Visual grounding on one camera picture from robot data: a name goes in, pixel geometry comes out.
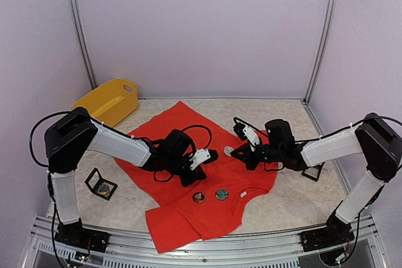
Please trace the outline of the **red t-shirt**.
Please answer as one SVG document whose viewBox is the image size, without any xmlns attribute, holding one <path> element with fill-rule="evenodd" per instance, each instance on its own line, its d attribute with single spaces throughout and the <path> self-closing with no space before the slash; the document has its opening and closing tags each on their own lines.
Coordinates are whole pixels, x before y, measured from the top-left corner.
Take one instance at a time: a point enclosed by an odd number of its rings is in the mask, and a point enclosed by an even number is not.
<svg viewBox="0 0 402 268">
<path fill-rule="evenodd" d="M 199 124 L 211 130 L 190 129 L 190 137 L 197 147 L 211 141 L 218 160 L 203 167 L 207 177 L 188 187 L 179 177 L 169 178 L 166 171 L 153 175 L 117 159 L 116 163 L 135 184 L 149 194 L 158 207 L 148 210 L 146 224 L 158 253 L 183 247 L 196 240 L 216 239 L 233 232 L 242 224 L 248 202 L 271 191 L 276 179 L 277 164 L 270 164 L 270 172 L 259 164 L 248 171 L 242 162 L 224 154 L 226 146 L 237 146 L 240 140 L 216 123 L 194 111 L 183 102 L 153 117 L 131 131 L 134 136 L 159 139 L 172 129 Z"/>
</svg>

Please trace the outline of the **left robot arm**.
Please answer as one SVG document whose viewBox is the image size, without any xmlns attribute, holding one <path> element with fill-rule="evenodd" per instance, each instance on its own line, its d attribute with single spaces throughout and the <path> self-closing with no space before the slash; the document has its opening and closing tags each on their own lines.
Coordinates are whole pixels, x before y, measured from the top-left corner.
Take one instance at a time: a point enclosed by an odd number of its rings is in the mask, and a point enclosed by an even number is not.
<svg viewBox="0 0 402 268">
<path fill-rule="evenodd" d="M 59 120 L 44 133 L 47 162 L 32 155 L 33 161 L 46 169 L 54 242 L 89 251 L 107 247 L 109 234 L 85 228 L 78 209 L 76 171 L 90 155 L 118 159 L 147 173 L 166 172 L 170 178 L 178 177 L 183 187 L 204 180 L 202 165 L 215 160 L 215 151 L 198 149 L 186 129 L 173 129 L 157 140 L 130 136 L 95 119 L 83 107 L 42 118 L 33 126 L 29 140 L 42 123 L 54 117 Z"/>
</svg>

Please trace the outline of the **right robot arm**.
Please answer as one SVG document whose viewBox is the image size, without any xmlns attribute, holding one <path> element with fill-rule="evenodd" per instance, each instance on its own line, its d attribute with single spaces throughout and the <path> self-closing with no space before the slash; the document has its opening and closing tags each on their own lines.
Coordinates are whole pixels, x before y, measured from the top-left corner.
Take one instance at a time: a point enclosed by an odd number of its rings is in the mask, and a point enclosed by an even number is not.
<svg viewBox="0 0 402 268">
<path fill-rule="evenodd" d="M 249 171 L 259 164 L 280 163 L 285 169 L 307 175 L 309 169 L 321 171 L 329 161 L 347 158 L 365 164 L 361 178 L 328 217 L 325 225 L 301 233 L 305 251 L 312 251 L 356 240 L 351 223 L 360 217 L 401 169 L 401 136 L 391 127 L 401 121 L 369 113 L 363 119 L 315 139 L 297 141 L 290 123 L 284 119 L 267 121 L 261 131 L 234 118 L 234 132 L 243 145 L 225 147 Z"/>
</svg>

